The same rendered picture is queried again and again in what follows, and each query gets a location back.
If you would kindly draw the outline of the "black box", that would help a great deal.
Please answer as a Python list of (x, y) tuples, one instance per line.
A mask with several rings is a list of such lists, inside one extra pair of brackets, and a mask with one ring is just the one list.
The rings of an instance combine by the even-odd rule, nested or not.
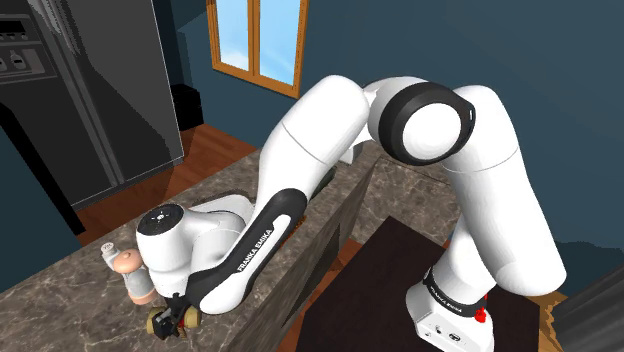
[(177, 123), (180, 131), (186, 131), (204, 123), (200, 93), (185, 84), (171, 86)]

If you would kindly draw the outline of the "wooden framed window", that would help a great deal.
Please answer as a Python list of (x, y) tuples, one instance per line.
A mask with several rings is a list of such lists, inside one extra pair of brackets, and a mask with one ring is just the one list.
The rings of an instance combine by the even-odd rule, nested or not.
[(297, 99), (309, 0), (206, 0), (212, 68)]

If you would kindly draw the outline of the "dark grey refrigerator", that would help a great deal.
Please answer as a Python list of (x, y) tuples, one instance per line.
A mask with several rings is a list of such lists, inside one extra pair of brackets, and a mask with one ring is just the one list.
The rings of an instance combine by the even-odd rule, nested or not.
[(179, 163), (153, 0), (0, 0), (0, 125), (79, 210)]

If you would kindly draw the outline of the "dark robot stand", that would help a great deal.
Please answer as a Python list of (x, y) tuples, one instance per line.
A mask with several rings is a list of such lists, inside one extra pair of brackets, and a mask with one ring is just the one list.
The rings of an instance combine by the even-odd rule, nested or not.
[(305, 312), (296, 352), (442, 352), (418, 337), (405, 296), (444, 252), (387, 218)]

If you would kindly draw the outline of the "tan and red round object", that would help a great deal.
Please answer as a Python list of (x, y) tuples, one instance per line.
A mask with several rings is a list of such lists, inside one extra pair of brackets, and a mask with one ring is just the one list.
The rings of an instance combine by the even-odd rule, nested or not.
[[(147, 320), (146, 320), (146, 331), (148, 334), (155, 335), (151, 318), (158, 312), (162, 312), (165, 309), (164, 306), (153, 307), (150, 309)], [(180, 322), (179, 332), (181, 336), (179, 338), (186, 338), (186, 328), (197, 328), (201, 323), (201, 315), (202, 313), (198, 311), (193, 306), (189, 306), (184, 314), (183, 320)]]

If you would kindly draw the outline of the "small white bottle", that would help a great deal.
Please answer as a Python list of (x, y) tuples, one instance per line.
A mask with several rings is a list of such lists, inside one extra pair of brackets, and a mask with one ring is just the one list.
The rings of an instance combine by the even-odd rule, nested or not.
[(113, 262), (115, 258), (121, 253), (119, 249), (112, 242), (104, 243), (101, 246), (101, 255), (107, 266), (113, 270), (114, 265)]

